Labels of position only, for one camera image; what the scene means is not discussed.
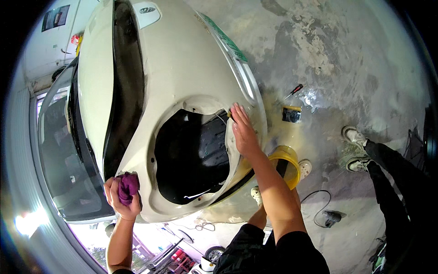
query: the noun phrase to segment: purple cloth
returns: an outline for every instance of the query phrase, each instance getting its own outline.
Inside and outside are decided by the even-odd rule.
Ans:
[[[123,175],[117,176],[122,181],[119,183],[119,199],[123,205],[129,206],[132,202],[132,195],[138,192],[140,182],[137,174],[125,172]]]

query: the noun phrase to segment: black shorts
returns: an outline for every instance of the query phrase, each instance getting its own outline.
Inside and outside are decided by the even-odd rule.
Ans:
[[[213,274],[329,273],[324,257],[307,233],[290,232],[277,245],[273,232],[265,245],[264,237],[262,229],[244,224],[220,257]]]

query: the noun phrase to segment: car emblem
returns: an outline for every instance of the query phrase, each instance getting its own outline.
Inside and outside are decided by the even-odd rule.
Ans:
[[[144,7],[142,9],[140,9],[140,13],[148,13],[148,12],[151,12],[151,11],[154,11],[154,10],[155,10],[154,7]]]

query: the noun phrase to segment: hand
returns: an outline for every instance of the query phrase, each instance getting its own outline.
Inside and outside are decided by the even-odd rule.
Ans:
[[[106,200],[120,214],[122,219],[134,221],[141,211],[138,193],[132,196],[132,202],[129,206],[124,206],[119,199],[119,183],[121,180],[121,178],[111,177],[105,182],[103,187],[105,189]]]
[[[248,114],[243,106],[234,103],[231,107],[231,114],[235,123],[233,124],[233,133],[236,137],[237,150],[245,158],[251,158],[254,153],[260,152],[257,136],[249,121]]]

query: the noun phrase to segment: black pants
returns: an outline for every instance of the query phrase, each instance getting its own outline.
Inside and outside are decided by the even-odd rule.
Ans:
[[[430,189],[428,192],[428,188],[432,187],[431,181],[400,153],[383,144],[368,140],[365,151],[375,161],[368,164],[368,171],[376,191],[377,203],[385,216],[387,259],[385,269],[407,270],[406,267],[412,265],[408,261],[420,267],[421,261],[426,257],[419,241],[420,235],[430,230],[429,225],[434,226],[426,222],[431,217],[434,218],[430,216],[428,210],[432,198]],[[406,210],[411,221],[402,201],[376,163],[394,178],[405,199]]]

